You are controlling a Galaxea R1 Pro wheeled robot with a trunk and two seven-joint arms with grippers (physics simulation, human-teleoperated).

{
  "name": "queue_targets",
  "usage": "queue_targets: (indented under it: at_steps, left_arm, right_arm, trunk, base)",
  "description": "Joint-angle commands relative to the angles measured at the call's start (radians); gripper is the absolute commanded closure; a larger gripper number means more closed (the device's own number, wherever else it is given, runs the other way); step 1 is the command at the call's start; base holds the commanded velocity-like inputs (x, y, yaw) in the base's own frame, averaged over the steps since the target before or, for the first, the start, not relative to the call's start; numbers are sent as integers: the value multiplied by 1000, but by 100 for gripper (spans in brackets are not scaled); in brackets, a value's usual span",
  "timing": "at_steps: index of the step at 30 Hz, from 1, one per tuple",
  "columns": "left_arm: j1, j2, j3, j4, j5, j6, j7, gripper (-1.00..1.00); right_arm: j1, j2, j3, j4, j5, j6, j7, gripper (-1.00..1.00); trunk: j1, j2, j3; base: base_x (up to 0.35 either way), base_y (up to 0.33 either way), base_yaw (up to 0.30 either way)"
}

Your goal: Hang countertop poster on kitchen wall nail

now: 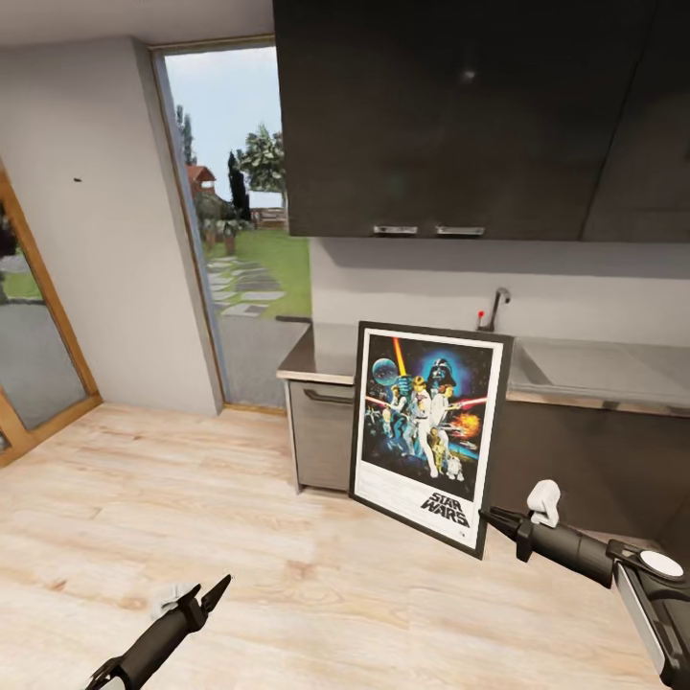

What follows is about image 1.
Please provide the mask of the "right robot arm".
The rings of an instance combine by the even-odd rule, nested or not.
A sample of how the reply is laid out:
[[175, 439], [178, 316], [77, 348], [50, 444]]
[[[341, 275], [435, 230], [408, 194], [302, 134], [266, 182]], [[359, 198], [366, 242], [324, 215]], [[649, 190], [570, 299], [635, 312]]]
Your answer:
[[561, 524], [560, 495], [554, 481], [542, 480], [527, 498], [527, 516], [495, 506], [478, 514], [516, 541], [523, 562], [537, 552], [607, 589], [614, 581], [662, 683], [690, 690], [690, 578], [685, 569], [649, 549], [599, 541]]

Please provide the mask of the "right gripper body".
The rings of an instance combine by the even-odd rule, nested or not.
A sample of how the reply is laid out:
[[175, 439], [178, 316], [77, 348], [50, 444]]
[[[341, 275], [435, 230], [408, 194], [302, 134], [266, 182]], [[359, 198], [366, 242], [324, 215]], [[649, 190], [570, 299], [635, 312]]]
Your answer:
[[560, 522], [555, 527], [542, 522], [536, 524], [531, 521], [533, 514], [534, 511], [530, 511], [529, 516], [517, 529], [517, 558], [527, 563], [533, 552], [537, 552], [544, 558], [578, 573], [578, 553], [583, 532]]

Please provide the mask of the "poster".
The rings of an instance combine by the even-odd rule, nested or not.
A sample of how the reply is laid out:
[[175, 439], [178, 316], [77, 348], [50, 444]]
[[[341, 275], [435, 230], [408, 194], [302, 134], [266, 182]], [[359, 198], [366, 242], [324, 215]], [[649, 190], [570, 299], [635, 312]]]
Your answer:
[[357, 325], [349, 498], [482, 561], [515, 335]]

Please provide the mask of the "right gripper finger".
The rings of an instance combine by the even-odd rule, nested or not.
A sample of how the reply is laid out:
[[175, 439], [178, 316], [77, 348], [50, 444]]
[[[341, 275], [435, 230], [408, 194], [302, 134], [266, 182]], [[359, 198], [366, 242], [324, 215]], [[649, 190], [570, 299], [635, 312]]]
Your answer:
[[506, 518], [509, 519], [510, 521], [519, 521], [519, 518], [521, 517], [526, 517], [525, 514], [507, 510], [504, 508], [499, 508], [495, 506], [491, 506], [491, 514], [494, 514], [495, 516], [500, 516], [501, 518]]
[[506, 517], [500, 517], [500, 516], [495, 516], [495, 514], [491, 514], [490, 512], [484, 512], [484, 510], [478, 510], [478, 514], [488, 522], [490, 523], [494, 529], [498, 529], [500, 533], [503, 533], [506, 535], [506, 537], [509, 537], [512, 541], [515, 541], [518, 538], [518, 529], [521, 527], [521, 524], [529, 516], [529, 514], [526, 517], [520, 517], [519, 521], [510, 521], [509, 519], [506, 519]]

